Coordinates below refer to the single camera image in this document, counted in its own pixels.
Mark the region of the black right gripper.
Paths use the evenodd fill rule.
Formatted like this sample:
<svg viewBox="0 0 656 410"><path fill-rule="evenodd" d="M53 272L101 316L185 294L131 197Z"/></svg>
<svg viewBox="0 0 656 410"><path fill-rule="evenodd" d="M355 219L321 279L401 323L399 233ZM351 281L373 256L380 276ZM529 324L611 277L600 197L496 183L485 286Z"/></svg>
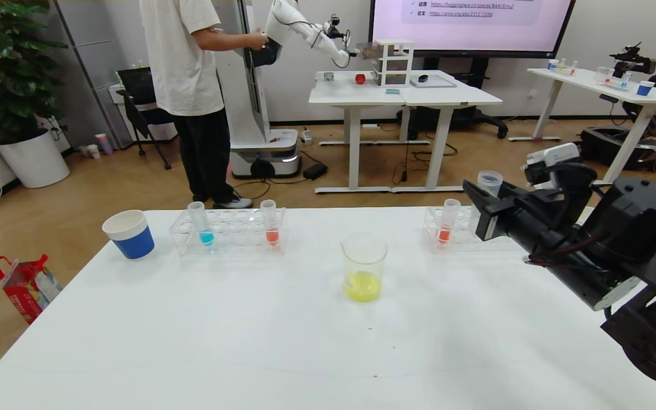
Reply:
<svg viewBox="0 0 656 410"><path fill-rule="evenodd" d="M563 204L555 200L559 189L524 190L503 181L496 197L469 179L462 189L481 213L475 234L482 241L507 237L534 253L561 237L555 226Z"/></svg>

